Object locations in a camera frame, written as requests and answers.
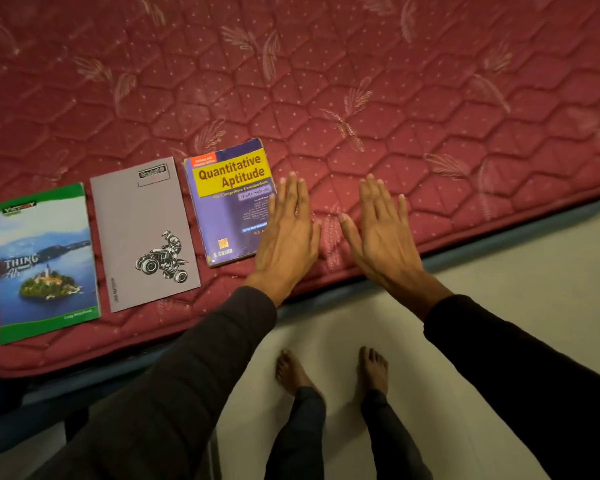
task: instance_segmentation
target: foot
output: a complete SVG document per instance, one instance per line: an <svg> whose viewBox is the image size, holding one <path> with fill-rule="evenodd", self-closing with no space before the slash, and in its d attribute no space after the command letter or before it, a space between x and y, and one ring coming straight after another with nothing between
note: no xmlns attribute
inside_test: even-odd
<svg viewBox="0 0 600 480"><path fill-rule="evenodd" d="M365 395L372 389L384 395L389 391L389 363L374 349L360 349L360 375Z"/></svg>
<svg viewBox="0 0 600 480"><path fill-rule="evenodd" d="M298 388L309 386L318 390L304 368L298 357L291 350L284 349L276 363L276 379L285 390L292 396L296 396Z"/></svg>

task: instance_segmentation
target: green border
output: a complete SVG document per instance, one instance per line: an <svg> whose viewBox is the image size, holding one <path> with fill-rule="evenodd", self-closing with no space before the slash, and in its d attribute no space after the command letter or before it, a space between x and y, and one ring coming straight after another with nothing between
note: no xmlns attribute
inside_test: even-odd
<svg viewBox="0 0 600 480"><path fill-rule="evenodd" d="M66 187L60 187L59 189L49 190L47 192L40 192L33 195L27 195L26 197L19 197L13 200L0 203L0 212L5 207L12 207L14 205L21 205L23 203L31 202L44 202L47 200L62 200L65 198L75 198L84 196L84 186L80 183L67 185Z"/></svg>
<svg viewBox="0 0 600 480"><path fill-rule="evenodd" d="M66 326L76 325L100 318L100 310L97 306L76 310L58 317L38 320L36 322L12 323L0 326L0 345L5 345L16 340L27 339L42 335L48 331L58 330Z"/></svg>

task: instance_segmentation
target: dark pants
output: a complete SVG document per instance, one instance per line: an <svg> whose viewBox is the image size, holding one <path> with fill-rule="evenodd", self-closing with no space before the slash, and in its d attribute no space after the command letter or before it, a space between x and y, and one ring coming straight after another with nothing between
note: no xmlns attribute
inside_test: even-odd
<svg viewBox="0 0 600 480"><path fill-rule="evenodd" d="M361 409L371 436L378 480L433 478L416 443L382 392L369 391ZM300 387L289 421L273 443L265 480L324 478L322 428L325 418L326 408L321 396L311 387Z"/></svg>

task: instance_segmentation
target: beige floor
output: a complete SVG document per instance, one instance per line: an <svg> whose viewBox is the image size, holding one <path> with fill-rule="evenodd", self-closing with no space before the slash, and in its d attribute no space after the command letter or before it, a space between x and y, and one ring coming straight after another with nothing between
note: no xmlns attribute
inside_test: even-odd
<svg viewBox="0 0 600 480"><path fill-rule="evenodd" d="M600 215L567 230L438 274L561 352L600 372ZM217 427L224 480L260 480L291 401L273 380L293 349L328 403L327 479L373 479L368 434L354 400L356 354L390 361L389 400L436 480L546 479L526 448L422 336L422 324L384 292L277 327L257 349ZM0 480L20 480L56 451L50 429L0 455Z"/></svg>

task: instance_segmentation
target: sleeve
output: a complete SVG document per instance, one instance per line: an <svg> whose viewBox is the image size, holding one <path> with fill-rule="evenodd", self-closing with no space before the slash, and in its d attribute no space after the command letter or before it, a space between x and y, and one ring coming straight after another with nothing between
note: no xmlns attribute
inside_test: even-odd
<svg viewBox="0 0 600 480"><path fill-rule="evenodd" d="M268 296L238 288L32 478L193 478L229 394L276 317Z"/></svg>
<svg viewBox="0 0 600 480"><path fill-rule="evenodd" d="M440 301L425 336L539 460L552 479L600 477L600 375L471 298Z"/></svg>

